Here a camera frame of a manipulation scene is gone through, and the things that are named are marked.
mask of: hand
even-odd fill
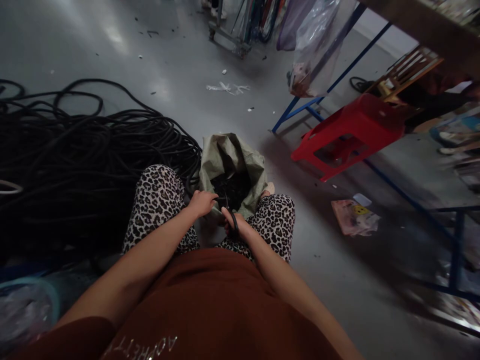
[[[216,203],[215,199],[218,197],[215,193],[195,190],[187,209],[192,210],[196,214],[196,217],[200,218],[212,210]]]
[[[221,213],[225,217],[225,233],[228,235],[230,227],[234,227],[234,220],[232,219],[232,216],[225,207],[221,208]],[[238,225],[238,233],[242,239],[245,239],[247,233],[253,229],[241,214],[235,213],[234,215],[236,219],[236,224]]]

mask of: cable pile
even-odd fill
[[[100,96],[74,90],[85,83],[121,89],[141,108],[102,116]],[[1,98],[11,86],[17,94]],[[95,99],[97,109],[69,114],[60,107],[67,96]],[[66,245],[89,254],[119,249],[143,170],[167,165],[192,189],[201,154],[178,123],[116,82],[81,79],[61,91],[26,95],[21,85],[0,79],[1,260],[49,255]],[[23,190],[7,194],[8,182]]]

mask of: debris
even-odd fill
[[[233,86],[236,87],[235,95],[243,94],[244,92],[242,91],[242,89],[250,91],[250,86],[235,85],[235,84],[233,84]]]
[[[242,91],[242,89],[250,90],[250,86],[235,85],[235,84],[233,84],[233,86],[236,87],[235,92],[232,92],[232,88],[230,87],[230,84],[225,85],[223,82],[220,81],[220,86],[207,85],[206,89],[207,90],[213,90],[213,91],[225,91],[225,92],[227,92],[231,95],[243,94],[244,92]]]
[[[363,207],[367,207],[367,206],[372,205],[372,201],[368,197],[366,197],[365,195],[363,195],[361,193],[357,193],[357,194],[353,195],[353,199],[355,199],[355,201],[357,203],[359,203],[360,205],[362,205]]]
[[[331,207],[340,225],[343,235],[370,236],[377,231],[380,216],[353,200],[337,200],[331,202]]]

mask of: stool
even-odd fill
[[[307,132],[300,146],[292,152],[291,159],[294,162],[307,160],[323,172],[320,180],[326,182],[400,139],[405,130],[404,121],[394,108],[378,97],[363,94]],[[352,137],[341,139],[347,134]],[[330,143],[335,146],[331,157],[341,159],[338,167],[331,167],[315,156],[316,151]],[[364,146],[367,149],[351,158],[353,152]]]

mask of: floor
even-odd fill
[[[236,4],[226,2],[230,15]],[[284,124],[277,136],[269,131],[292,99],[286,83],[292,54],[275,51],[274,43],[254,44],[247,58],[240,60],[208,40],[209,19],[197,0],[4,0],[0,3],[0,78],[19,82],[31,93],[59,90],[81,78],[109,79],[179,122],[200,144],[202,137],[213,133],[238,134],[265,156],[268,177],[277,192],[295,201],[291,266],[366,359],[477,357],[477,337],[460,334],[422,314],[405,296],[399,280],[402,270],[434,275],[437,254],[445,250],[437,241],[440,236],[363,163],[328,183],[319,182],[311,169],[292,163],[291,150],[316,124],[298,116]],[[227,27],[231,25],[232,16]],[[147,31],[158,35],[149,37]],[[335,73],[367,42],[352,31]],[[394,60],[375,46],[352,75],[374,79]],[[220,81],[248,85],[251,91],[232,96],[206,89]],[[85,89],[105,99],[106,114],[135,106],[110,87]],[[322,104],[322,111],[328,114],[356,96],[345,80]],[[65,104],[69,110],[85,113],[90,106],[82,99]],[[398,145],[389,151],[397,154],[408,147]],[[383,154],[374,160],[389,163]],[[331,200],[355,193],[368,196],[372,209],[382,217],[378,232],[370,237],[342,236],[332,213]]]

